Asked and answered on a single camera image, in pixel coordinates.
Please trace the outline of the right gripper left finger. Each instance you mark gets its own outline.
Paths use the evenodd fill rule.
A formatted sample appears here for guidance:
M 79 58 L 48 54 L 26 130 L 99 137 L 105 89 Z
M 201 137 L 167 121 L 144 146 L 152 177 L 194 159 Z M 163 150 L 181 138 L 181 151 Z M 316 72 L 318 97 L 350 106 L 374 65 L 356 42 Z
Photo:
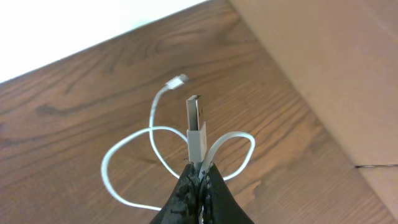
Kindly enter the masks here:
M 168 201 L 150 224 L 199 224 L 199 180 L 195 166 L 185 166 Z

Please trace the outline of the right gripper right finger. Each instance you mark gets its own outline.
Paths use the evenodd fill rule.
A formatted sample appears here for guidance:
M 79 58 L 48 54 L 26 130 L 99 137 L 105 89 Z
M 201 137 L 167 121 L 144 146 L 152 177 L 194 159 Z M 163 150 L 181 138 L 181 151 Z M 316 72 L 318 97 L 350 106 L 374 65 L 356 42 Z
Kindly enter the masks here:
M 204 224 L 254 224 L 235 201 L 215 164 L 205 175 L 202 190 Z

